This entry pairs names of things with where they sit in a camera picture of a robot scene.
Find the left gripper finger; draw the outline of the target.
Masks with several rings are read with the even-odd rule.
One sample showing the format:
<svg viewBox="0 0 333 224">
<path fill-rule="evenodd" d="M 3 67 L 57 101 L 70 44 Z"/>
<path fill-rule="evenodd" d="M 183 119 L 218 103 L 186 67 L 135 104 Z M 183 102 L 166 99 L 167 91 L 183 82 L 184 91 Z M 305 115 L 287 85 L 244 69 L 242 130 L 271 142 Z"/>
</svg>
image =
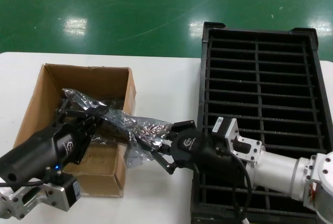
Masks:
<svg viewBox="0 0 333 224">
<path fill-rule="evenodd" d="M 93 135 L 101 125 L 103 119 L 97 116 L 91 116 L 84 119 L 76 126 L 75 144 L 74 144 L 74 163 L 80 164 Z"/>
<path fill-rule="evenodd" d="M 53 125 L 60 123 L 75 123 L 81 125 L 93 125 L 102 120 L 102 116 L 109 108 L 104 105 L 81 109 L 67 98 L 60 100 L 59 107 L 55 110 Z"/>
</svg>

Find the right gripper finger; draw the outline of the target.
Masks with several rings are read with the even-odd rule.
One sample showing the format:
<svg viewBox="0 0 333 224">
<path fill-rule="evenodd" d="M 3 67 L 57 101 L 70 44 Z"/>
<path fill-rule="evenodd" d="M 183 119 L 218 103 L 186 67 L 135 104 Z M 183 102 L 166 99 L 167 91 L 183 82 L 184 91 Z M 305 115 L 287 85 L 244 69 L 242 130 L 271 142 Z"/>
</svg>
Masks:
<svg viewBox="0 0 333 224">
<path fill-rule="evenodd" d="M 171 127 L 170 132 L 166 135 L 166 140 L 173 141 L 180 132 L 195 128 L 196 124 L 193 120 L 176 122 Z"/>
<path fill-rule="evenodd" d="M 148 151 L 154 160 L 170 175 L 172 175 L 177 168 L 175 163 L 169 163 L 163 158 L 162 154 L 171 156 L 170 146 L 166 144 L 161 144 L 161 146 L 155 150 L 154 148 L 148 146 L 147 144 L 142 144 L 142 149 Z"/>
</svg>

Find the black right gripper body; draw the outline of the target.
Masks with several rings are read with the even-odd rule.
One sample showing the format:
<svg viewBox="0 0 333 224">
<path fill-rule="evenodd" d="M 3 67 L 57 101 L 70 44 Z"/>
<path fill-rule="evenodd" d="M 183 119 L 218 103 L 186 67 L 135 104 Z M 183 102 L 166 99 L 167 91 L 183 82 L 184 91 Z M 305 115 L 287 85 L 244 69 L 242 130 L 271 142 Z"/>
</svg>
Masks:
<svg viewBox="0 0 333 224">
<path fill-rule="evenodd" d="M 243 162 L 224 138 L 199 131 L 181 131 L 172 139 L 170 154 L 179 168 L 188 168 L 226 182 L 245 182 Z"/>
</svg>

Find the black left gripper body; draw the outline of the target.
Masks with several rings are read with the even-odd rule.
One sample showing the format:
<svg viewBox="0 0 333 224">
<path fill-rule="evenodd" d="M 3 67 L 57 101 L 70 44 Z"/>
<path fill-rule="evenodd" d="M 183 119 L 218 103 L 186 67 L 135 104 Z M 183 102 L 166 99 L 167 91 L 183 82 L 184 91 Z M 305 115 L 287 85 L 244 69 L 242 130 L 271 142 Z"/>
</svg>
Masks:
<svg viewBox="0 0 333 224">
<path fill-rule="evenodd" d="M 5 182 L 43 179 L 46 168 L 59 169 L 77 163 L 88 146 L 88 130 L 82 124 L 50 125 L 1 157 L 1 178 Z"/>
</svg>

